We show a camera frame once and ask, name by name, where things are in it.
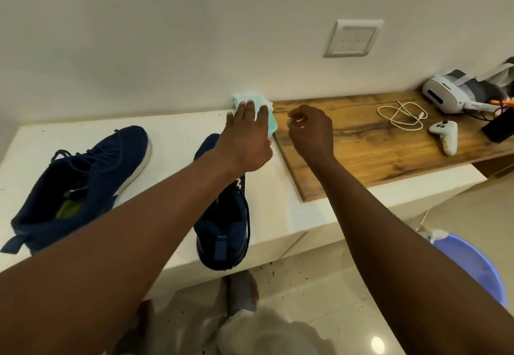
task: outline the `white cloth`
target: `white cloth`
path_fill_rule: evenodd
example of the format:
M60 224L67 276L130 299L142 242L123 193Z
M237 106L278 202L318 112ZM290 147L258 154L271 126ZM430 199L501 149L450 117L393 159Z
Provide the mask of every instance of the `white cloth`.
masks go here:
M314 341L321 339L307 326L317 337L313 340L302 325L307 326L288 323L266 308L240 310L219 329L216 344L222 355L318 355Z

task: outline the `game controller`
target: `game controller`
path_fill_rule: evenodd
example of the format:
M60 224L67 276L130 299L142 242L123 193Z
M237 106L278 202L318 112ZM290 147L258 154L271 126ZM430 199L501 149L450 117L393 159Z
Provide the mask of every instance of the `game controller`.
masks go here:
M429 127L428 131L440 136L446 156L457 153L458 127L455 121L441 121Z

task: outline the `wall switch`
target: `wall switch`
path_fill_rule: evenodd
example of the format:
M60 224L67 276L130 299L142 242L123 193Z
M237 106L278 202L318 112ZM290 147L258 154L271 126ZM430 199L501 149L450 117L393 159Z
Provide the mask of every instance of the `wall switch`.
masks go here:
M336 31L325 57L363 57L369 53L377 39L383 20L342 20L336 22Z

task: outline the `white countertop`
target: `white countertop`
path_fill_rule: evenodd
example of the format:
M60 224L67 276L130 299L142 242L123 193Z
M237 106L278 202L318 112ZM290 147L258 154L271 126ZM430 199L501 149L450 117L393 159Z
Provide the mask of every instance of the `white countertop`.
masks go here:
M0 164L0 244L14 235L10 221L56 150L85 152L114 129L130 125L145 128L153 144L151 160L138 179L120 194L116 203L119 205L189 164L203 140L223 130L225 115L226 111L209 111L21 127ZM336 222L328 199L302 202L277 145L273 143L272 148L271 161L246 177L251 245ZM472 165L464 165L369 190L386 207L392 207L440 192L441 182L452 188L483 179ZM198 261L195 239L191 230L164 269ZM25 246L17 255L0 254L0 271L28 256Z

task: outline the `white cable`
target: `white cable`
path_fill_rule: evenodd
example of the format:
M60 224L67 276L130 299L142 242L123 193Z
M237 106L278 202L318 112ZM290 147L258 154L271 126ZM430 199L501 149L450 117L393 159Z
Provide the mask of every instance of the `white cable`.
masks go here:
M407 131L411 131L411 132L415 132L417 130L421 130L423 129L423 122L421 122L423 119L427 119L428 118L428 112L426 112L425 110L423 110L421 108L421 106L419 106L418 104L414 103L414 102L405 102L405 103L402 103L402 102L399 102L399 101L396 101L396 103L398 103L398 105L400 107L396 107L396 106L381 106L379 108L377 108L377 113L388 119L389 122L391 122L393 125L395 125L397 128L400 128L400 129L403 129L403 130L407 130ZM405 107L405 105L407 104L413 104L415 105L418 109L421 110L421 113L416 117L413 113L411 113L409 110L407 110L407 108ZM394 115L389 118L389 117L386 117L385 115L383 115L381 112L380 112L380 109L395 109L396 112L394 113ZM394 118L398 115L398 113L403 113L405 115L407 115L408 117L412 117L415 119L415 121L413 123L408 123L408 122L400 122L400 121L395 121ZM407 129L407 128L404 128L402 127L401 125L406 125L406 126L416 126L419 124L419 127L417 128L412 128L412 129Z

